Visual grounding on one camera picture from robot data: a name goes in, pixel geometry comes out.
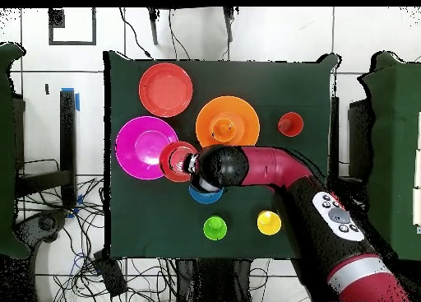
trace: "yellow cup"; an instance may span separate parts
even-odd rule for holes
[[[280,217],[273,211],[261,211],[257,216],[257,228],[264,235],[274,235],[278,233],[281,225]]]

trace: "magenta plate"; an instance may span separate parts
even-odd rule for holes
[[[115,141],[115,155],[123,170],[142,180],[164,176],[160,154],[171,142],[178,140],[175,131],[162,119],[142,116],[128,121]]]

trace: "red cup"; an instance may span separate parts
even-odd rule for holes
[[[304,122],[299,114],[288,112],[278,122],[278,130],[287,137],[296,137],[303,130]]]

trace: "red plate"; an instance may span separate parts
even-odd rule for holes
[[[162,150],[160,168],[167,179],[174,182],[186,182],[190,179],[190,174],[183,172],[183,162],[189,153],[196,154],[197,150],[183,141],[172,142]]]
[[[149,67],[139,83],[142,104],[159,117],[182,113],[190,104],[192,95],[192,80],[186,71],[172,63]]]

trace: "blue bowl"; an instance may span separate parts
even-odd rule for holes
[[[222,188],[218,192],[202,193],[197,191],[192,185],[189,185],[188,192],[196,202],[199,202],[200,204],[212,204],[222,197],[224,189]]]

